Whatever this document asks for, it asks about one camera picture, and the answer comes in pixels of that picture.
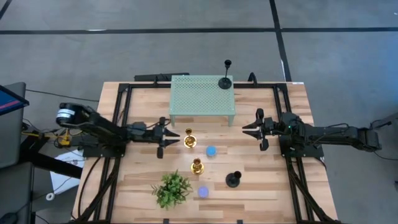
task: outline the black clamp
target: black clamp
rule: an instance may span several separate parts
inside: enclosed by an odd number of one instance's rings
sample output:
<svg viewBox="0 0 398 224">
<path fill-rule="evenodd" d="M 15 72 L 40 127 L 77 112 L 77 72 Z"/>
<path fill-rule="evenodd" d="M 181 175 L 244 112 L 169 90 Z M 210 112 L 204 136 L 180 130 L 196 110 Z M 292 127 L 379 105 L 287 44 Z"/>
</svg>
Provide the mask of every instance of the black clamp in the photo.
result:
<svg viewBox="0 0 398 224">
<path fill-rule="evenodd" d="M 257 87 L 257 77 L 254 72 L 250 73 L 248 82 L 253 82 L 254 87 Z"/>
<path fill-rule="evenodd" d="M 154 87 L 155 88 L 157 88 L 159 86 L 158 82 L 159 82 L 159 78 L 155 77 L 155 80 L 154 80 Z"/>
</svg>

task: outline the wooden table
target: wooden table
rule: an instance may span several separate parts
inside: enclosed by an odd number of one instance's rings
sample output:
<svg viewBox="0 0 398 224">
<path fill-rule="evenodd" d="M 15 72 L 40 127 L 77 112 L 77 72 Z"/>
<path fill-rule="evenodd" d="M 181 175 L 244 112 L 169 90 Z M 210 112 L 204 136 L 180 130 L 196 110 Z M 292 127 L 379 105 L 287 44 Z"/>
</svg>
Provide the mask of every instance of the wooden table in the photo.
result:
<svg viewBox="0 0 398 224">
<path fill-rule="evenodd" d="M 98 112 L 109 120 L 112 119 L 118 85 L 116 82 L 104 83 L 99 101 Z M 312 124 L 304 85 L 288 83 L 287 86 L 293 113 L 305 123 Z M 260 142 L 243 134 L 241 129 L 254 121 L 257 108 L 263 108 L 265 117 L 271 116 L 277 121 L 273 92 L 263 88 L 235 89 L 234 92 L 236 116 L 232 127 L 228 127 L 227 117 L 179 116 L 175 127 L 168 128 L 179 133 L 181 141 L 167 147 L 163 159 L 156 158 L 155 144 L 132 142 L 128 145 L 121 160 L 112 223 L 162 223 L 164 218 L 169 218 L 170 223 L 236 223 L 236 220 L 243 220 L 244 223 L 295 223 L 289 178 L 277 137 L 268 137 L 270 147 L 261 152 Z M 159 120 L 159 116 L 168 116 L 169 88 L 135 88 L 131 99 L 127 123 L 144 121 L 152 124 Z M 192 128 L 193 135 L 198 139 L 194 149 L 183 145 L 187 128 Z M 206 157 L 207 146 L 217 147 L 215 158 Z M 200 176 L 190 172 L 195 157 L 199 157 L 205 165 L 205 172 Z M 95 158 L 86 161 L 82 180 L 85 180 L 94 161 Z M 87 181 L 82 210 L 98 191 L 103 161 L 99 161 Z M 303 162 L 310 193 L 327 215 L 337 219 L 325 168 L 313 158 L 303 158 Z M 193 191 L 185 203 L 166 211 L 156 204 L 150 185 L 160 184 L 162 175 L 177 169 L 183 176 L 189 177 Z M 236 170 L 242 172 L 241 184 L 232 189 L 225 184 L 225 177 Z M 80 182 L 78 196 L 82 184 L 83 181 Z M 210 191 L 206 199 L 199 198 L 197 194 L 202 185 Z M 299 198 L 303 219 L 306 219 L 301 193 Z M 108 195 L 105 195 L 101 218 L 105 217 L 107 201 Z M 73 209 L 75 217 L 77 203 L 78 197 Z"/>
</svg>

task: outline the white paper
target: white paper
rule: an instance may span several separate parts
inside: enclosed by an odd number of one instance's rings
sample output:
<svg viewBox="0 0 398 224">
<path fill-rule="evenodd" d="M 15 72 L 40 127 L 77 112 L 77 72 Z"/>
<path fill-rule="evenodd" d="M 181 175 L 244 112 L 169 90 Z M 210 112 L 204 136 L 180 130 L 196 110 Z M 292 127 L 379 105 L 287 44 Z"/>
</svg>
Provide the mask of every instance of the white paper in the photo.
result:
<svg viewBox="0 0 398 224">
<path fill-rule="evenodd" d="M 74 150 L 73 153 L 72 152 L 64 153 L 64 154 L 57 156 L 55 159 L 58 159 L 60 161 L 67 161 L 67 163 L 69 163 L 69 164 L 72 164 L 72 165 L 75 165 L 78 167 L 83 167 L 85 162 L 82 160 L 84 160 L 85 158 L 82 156 L 83 156 L 83 152 Z M 66 190 L 71 189 L 74 186 L 79 185 L 79 183 L 80 183 L 80 179 L 70 178 L 68 176 L 65 176 L 62 174 L 57 174 L 54 172 L 50 172 L 50 174 L 51 174 L 52 188 L 54 190 L 54 194 L 60 194 Z"/>
</svg>

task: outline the green plant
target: green plant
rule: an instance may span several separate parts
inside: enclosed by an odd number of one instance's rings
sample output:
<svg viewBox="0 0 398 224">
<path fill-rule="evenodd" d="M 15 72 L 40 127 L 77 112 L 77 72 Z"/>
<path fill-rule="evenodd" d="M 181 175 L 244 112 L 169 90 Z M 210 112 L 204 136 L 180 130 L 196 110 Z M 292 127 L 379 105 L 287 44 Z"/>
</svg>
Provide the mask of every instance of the green plant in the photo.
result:
<svg viewBox="0 0 398 224">
<path fill-rule="evenodd" d="M 172 174 L 165 174 L 162 177 L 163 186 L 153 186 L 152 195 L 157 196 L 156 202 L 161 208 L 169 209 L 170 206 L 176 206 L 186 201 L 186 196 L 189 194 L 188 188 L 191 188 L 188 177 L 183 178 L 176 170 Z"/>
</svg>

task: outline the blue ball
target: blue ball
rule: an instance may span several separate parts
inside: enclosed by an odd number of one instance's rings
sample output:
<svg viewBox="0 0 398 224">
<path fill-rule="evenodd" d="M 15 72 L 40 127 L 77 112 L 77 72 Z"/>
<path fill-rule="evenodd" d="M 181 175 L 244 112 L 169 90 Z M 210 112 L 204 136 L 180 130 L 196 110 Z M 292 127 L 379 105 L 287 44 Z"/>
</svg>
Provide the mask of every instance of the blue ball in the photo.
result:
<svg viewBox="0 0 398 224">
<path fill-rule="evenodd" d="M 217 149 L 215 146 L 208 146 L 206 149 L 207 156 L 215 156 L 217 154 Z"/>
<path fill-rule="evenodd" d="M 207 196 L 209 196 L 209 189 L 206 186 L 199 187 L 198 195 L 201 198 L 207 198 Z"/>
</svg>

